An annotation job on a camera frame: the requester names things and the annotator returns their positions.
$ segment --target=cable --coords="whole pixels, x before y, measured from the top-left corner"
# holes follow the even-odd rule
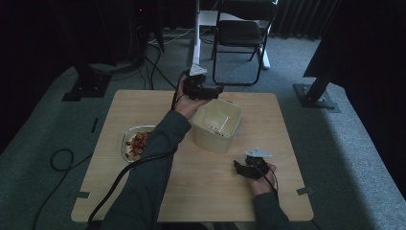
[[[275,175],[275,172],[273,170],[271,170],[271,168],[269,168],[269,171],[274,175],[275,178],[275,187],[272,185],[271,181],[269,181],[269,179],[266,177],[265,174],[262,173],[262,171],[260,169],[258,169],[257,166],[253,165],[254,168],[262,175],[262,177],[266,180],[266,182],[268,182],[268,184],[271,186],[272,192],[274,193],[275,197],[277,198],[277,201],[279,202],[279,196],[278,196],[278,178]]]
[[[101,70],[95,67],[90,66],[96,73],[100,73],[100,74],[106,74],[106,75],[116,75],[116,74],[121,74],[121,73],[130,73],[134,70],[140,69],[142,66],[142,60],[141,59],[136,59],[136,60],[132,60],[131,64],[125,67],[120,67],[120,68],[116,68],[114,70]]]
[[[140,72],[140,77],[144,80],[144,90],[146,90],[146,89],[147,89],[147,80],[146,80],[146,78],[144,78],[143,72]]]
[[[149,84],[150,84],[150,86],[151,86],[151,89],[153,90],[153,73],[154,73],[154,71],[155,71],[155,69],[156,70],[158,70],[158,72],[162,75],[162,77],[164,77],[164,79],[173,87],[173,88],[176,88],[176,86],[172,83],[172,82],[170,82],[170,80],[162,73],[162,71],[157,67],[157,63],[158,63],[158,61],[159,61],[159,59],[161,58],[161,50],[158,48],[158,47],[156,47],[156,46],[154,46],[154,45],[151,45],[151,44],[148,44],[149,46],[151,46],[151,47],[153,47],[153,48],[155,48],[157,51],[158,51],[158,58],[156,59],[156,61],[155,61],[155,63],[153,63],[148,57],[146,57],[146,59],[153,65],[153,69],[152,69],[152,73],[151,73],[151,78],[150,78],[150,82],[149,82]]]
[[[70,157],[71,159],[70,159],[70,162],[69,162],[69,166],[68,166],[68,168],[66,168],[66,169],[58,169],[58,168],[55,166],[55,164],[54,164],[54,159],[55,159],[55,157],[56,157],[58,154],[62,153],[62,152],[68,152],[68,153],[70,154],[70,156],[71,156],[71,157]],[[37,224],[37,222],[38,222],[38,219],[39,219],[39,216],[40,216],[40,214],[41,214],[41,212],[42,212],[42,209],[45,207],[45,205],[47,204],[48,200],[52,197],[52,195],[56,192],[56,190],[60,187],[60,185],[62,184],[62,182],[65,180],[65,178],[66,178],[66,176],[68,175],[69,171],[71,171],[72,169],[74,169],[74,168],[76,168],[77,166],[79,166],[79,165],[81,165],[82,163],[84,163],[84,162],[85,162],[86,160],[88,160],[92,155],[93,155],[93,152],[92,152],[90,155],[86,156],[83,160],[81,160],[80,162],[78,162],[76,165],[73,165],[75,155],[74,155],[74,153],[73,153],[70,149],[60,149],[60,150],[55,151],[55,152],[52,154],[51,160],[50,160],[51,168],[52,168],[53,170],[57,171],[57,172],[65,172],[65,174],[64,174],[63,177],[60,179],[59,183],[56,185],[56,187],[53,189],[53,191],[52,191],[52,192],[47,196],[47,198],[44,200],[44,202],[42,203],[42,205],[39,207],[38,212],[36,212],[35,219],[34,219],[34,223],[33,223],[33,230],[36,229],[36,224]]]
[[[314,226],[316,226],[316,228],[317,228],[318,230],[322,230],[322,228],[320,227],[320,225],[317,224],[317,222],[314,221],[314,219],[312,219],[311,222],[314,224]]]
[[[170,44],[172,41],[174,41],[174,40],[176,40],[176,39],[178,39],[178,38],[180,38],[180,37],[182,37],[182,36],[188,35],[188,33],[190,33],[192,30],[194,30],[194,27],[191,28],[191,29],[189,29],[188,31],[184,32],[183,34],[176,35],[172,40],[167,41],[167,42],[165,42],[164,44]],[[151,41],[149,42],[149,44],[156,44],[155,41],[156,41],[156,39],[153,39],[153,40],[151,40]]]
[[[209,40],[209,39],[207,39],[207,38],[203,38],[203,37],[200,37],[200,40],[201,41],[203,41],[204,43],[206,43],[206,44],[213,44],[213,41],[212,40]]]
[[[176,104],[179,102],[180,98],[182,98],[185,95],[185,94],[182,94],[179,98],[177,98],[177,92],[179,91],[180,80],[182,80],[182,77],[186,73],[187,73],[187,70],[183,71],[178,77],[178,81],[177,81],[176,87],[175,87],[175,92],[173,93],[173,99],[172,99],[172,104],[170,106],[170,110],[175,110]]]
[[[128,53],[127,53],[127,59],[129,59],[129,56],[131,55],[131,50],[132,50],[132,23],[131,23],[131,17],[128,18],[129,22],[129,48],[128,48]]]
[[[122,81],[122,80],[129,79],[129,78],[131,78],[131,77],[133,77],[133,76],[135,76],[135,75],[137,75],[137,74],[142,75],[142,70],[143,70],[143,68],[144,68],[145,66],[146,66],[146,64],[145,64],[145,62],[143,61],[142,66],[138,69],[137,72],[131,73],[130,75],[128,75],[128,76],[126,76],[126,77],[122,77],[122,78],[120,78],[120,79],[114,79],[114,78],[112,78],[111,81]]]
[[[114,181],[113,185],[111,186],[110,190],[106,194],[106,196],[101,200],[101,202],[96,206],[95,210],[93,210],[92,214],[90,215],[89,219],[87,220],[87,224],[90,226],[93,222],[93,217],[98,213],[100,208],[103,206],[103,204],[111,197],[113,194],[114,190],[116,190],[117,185],[119,185],[120,181],[122,180],[123,176],[131,169],[144,164],[148,161],[153,161],[153,160],[158,160],[167,156],[170,156],[172,154],[175,154],[177,151],[177,148],[175,148],[173,151],[167,152],[167,153],[162,153],[159,155],[153,155],[147,158],[141,158],[140,160],[134,161],[131,164],[127,165],[122,171],[119,173],[117,176],[116,180]]]
[[[147,69],[147,80],[146,80],[146,81],[148,81],[148,83],[150,83],[150,79],[149,79],[149,68],[148,68],[147,63],[146,63],[146,69]],[[144,89],[145,89],[145,90],[147,89],[147,83],[144,84]]]

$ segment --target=handheld controller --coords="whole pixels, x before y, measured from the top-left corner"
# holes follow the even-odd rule
[[[246,166],[243,166],[236,160],[234,161],[237,173],[251,179],[260,179],[269,171],[269,167],[262,157],[247,156],[245,164]]]
[[[223,92],[224,86],[218,86],[217,88],[204,87],[203,83],[206,81],[206,76],[202,74],[191,76],[189,70],[185,71],[184,74],[187,78],[184,81],[183,93],[192,100],[217,99],[218,95]]]

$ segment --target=translucent container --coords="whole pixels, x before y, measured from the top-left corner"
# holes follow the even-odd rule
[[[205,150],[227,152],[237,136],[241,113],[238,105],[217,99],[200,106],[192,118],[193,141]]]

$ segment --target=black cable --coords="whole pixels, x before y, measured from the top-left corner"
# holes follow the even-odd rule
[[[266,177],[266,175],[264,173],[262,173],[262,171],[260,169],[258,169],[257,166],[255,166],[255,165],[253,165],[253,166],[262,175],[262,177],[266,180],[266,182],[268,182],[268,184],[271,186],[272,192],[275,195],[275,197],[277,198],[277,201],[279,202],[278,178],[275,175],[275,172],[273,170],[271,170],[271,168],[269,168],[269,171],[274,175],[276,188],[272,185],[271,181],[269,181],[269,179]]]
[[[157,63],[158,63],[158,61],[159,61],[159,59],[161,58],[161,50],[158,48],[158,47],[156,47],[156,46],[154,46],[154,45],[151,45],[151,44],[148,44],[149,46],[151,46],[151,47],[153,47],[153,48],[155,48],[157,51],[158,51],[158,58],[156,59],[156,61],[155,61],[155,63],[153,63],[148,57],[146,57],[146,59],[153,65],[153,69],[152,69],[152,73],[151,73],[151,78],[150,78],[150,85],[151,85],[151,89],[153,89],[153,73],[154,73],[154,71],[155,71],[155,69],[162,75],[162,77],[173,87],[173,88],[176,88],[176,86],[172,83],[172,82],[170,82],[170,80],[162,73],[162,71],[158,68],[158,66],[157,66]]]
[[[146,63],[146,68],[147,68],[147,81],[150,84],[151,79],[149,78],[149,68],[148,68],[147,62],[145,60],[144,60],[144,62]]]
[[[185,95],[185,94],[182,94],[179,98],[177,98],[177,92],[179,90],[180,80],[182,80],[182,77],[186,74],[187,74],[187,70],[183,71],[178,77],[178,81],[177,81],[176,87],[175,87],[175,92],[173,93],[173,99],[172,99],[172,104],[170,106],[170,110],[175,110],[175,106],[176,106],[177,102],[179,102],[179,99]]]
[[[70,162],[69,162],[69,166],[66,169],[59,169],[55,166],[54,164],[54,159],[55,157],[62,153],[62,152],[68,152],[70,154]],[[36,229],[36,224],[38,222],[39,216],[42,212],[42,209],[45,207],[45,205],[47,204],[48,200],[54,195],[54,193],[56,192],[56,190],[60,187],[60,185],[62,184],[62,182],[65,180],[66,176],[68,175],[69,171],[71,171],[72,169],[76,168],[77,166],[81,165],[82,163],[84,163],[86,160],[88,160],[91,156],[93,155],[93,152],[86,156],[83,160],[81,160],[80,162],[78,162],[76,165],[74,164],[74,159],[75,159],[75,155],[74,153],[70,150],[70,149],[59,149],[57,151],[55,151],[52,156],[51,156],[51,168],[57,172],[65,172],[65,174],[63,175],[63,177],[60,179],[59,183],[56,185],[56,187],[53,189],[53,191],[47,196],[47,198],[44,200],[44,202],[42,203],[42,205],[39,207],[38,212],[36,212],[35,215],[35,219],[34,219],[34,223],[33,223],[33,230]]]
[[[147,74],[148,74],[148,66],[146,63],[145,63],[145,65],[146,65]],[[144,80],[144,90],[146,90],[147,89],[147,80],[146,80],[146,78],[144,78],[144,75],[142,72],[140,72],[140,77]]]
[[[314,226],[316,226],[316,228],[317,228],[318,230],[322,230],[322,228],[320,227],[320,225],[317,224],[317,222],[314,221],[314,219],[312,219],[311,222],[314,224]]]
[[[210,45],[213,44],[213,41],[209,40],[207,38],[200,37],[200,40],[205,44],[210,44]]]
[[[133,77],[133,76],[135,76],[135,75],[137,75],[137,74],[140,74],[140,75],[141,75],[144,66],[146,66],[146,64],[143,62],[143,65],[142,65],[140,68],[138,68],[138,71],[137,71],[137,72],[132,73],[132,74],[130,74],[130,75],[126,76],[126,77],[120,78],[120,79],[114,79],[114,78],[112,78],[111,81],[122,81],[122,80],[129,79],[129,78],[131,78],[131,77]]]
[[[114,190],[116,190],[117,185],[119,185],[120,181],[122,180],[123,176],[131,169],[144,164],[148,161],[152,160],[158,160],[167,156],[170,156],[172,154],[175,154],[177,151],[177,148],[175,148],[173,151],[167,152],[167,153],[162,153],[159,155],[153,155],[147,158],[141,158],[140,160],[134,161],[131,164],[127,165],[122,171],[119,173],[119,175],[116,177],[116,180],[114,181],[113,185],[111,186],[110,190],[108,193],[105,195],[105,197],[101,200],[101,202],[96,206],[95,210],[93,210],[92,214],[90,215],[89,219],[87,220],[87,224],[90,226],[93,221],[93,217],[98,213],[100,208],[103,206],[103,204],[111,197],[113,194]]]
[[[140,69],[142,66],[140,63],[140,59],[137,60],[133,60],[132,63],[128,66],[125,67],[120,67],[114,70],[101,70],[101,69],[97,69],[95,67],[91,67],[96,73],[100,73],[100,74],[106,74],[106,75],[116,75],[116,74],[121,74],[121,73],[130,73],[134,70]]]

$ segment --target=gray carpet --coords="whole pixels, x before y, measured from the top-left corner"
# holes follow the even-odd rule
[[[406,202],[388,174],[379,154],[353,110],[343,88],[330,84],[327,93],[341,113],[322,108],[303,108],[294,91],[294,83],[313,83],[302,78],[318,41],[272,37],[267,52],[271,69],[262,71],[254,86],[227,86],[225,91],[271,92],[277,95],[304,183],[311,188],[310,202],[314,220],[321,229],[406,229]],[[193,42],[178,38],[166,44],[158,67],[173,83],[191,66]],[[208,87],[212,45],[202,42],[200,65],[207,68]],[[157,50],[148,47],[147,57],[157,60]],[[242,55],[218,56],[220,78],[254,78],[257,62]],[[96,64],[104,71],[111,67]],[[92,153],[114,93],[119,89],[144,89],[152,65],[147,62],[139,72],[113,77],[103,98],[83,98],[80,102],[62,102],[78,77],[74,68],[55,80],[37,105],[32,116],[0,155],[0,229],[31,229],[35,215],[65,172],[51,168],[52,154],[69,149],[74,165]],[[154,71],[154,88],[173,90],[159,72]],[[63,151],[55,165],[67,168],[70,155]],[[44,206],[36,229],[84,229],[70,213],[89,161],[72,169]],[[312,222],[294,222],[297,229],[316,229]]]

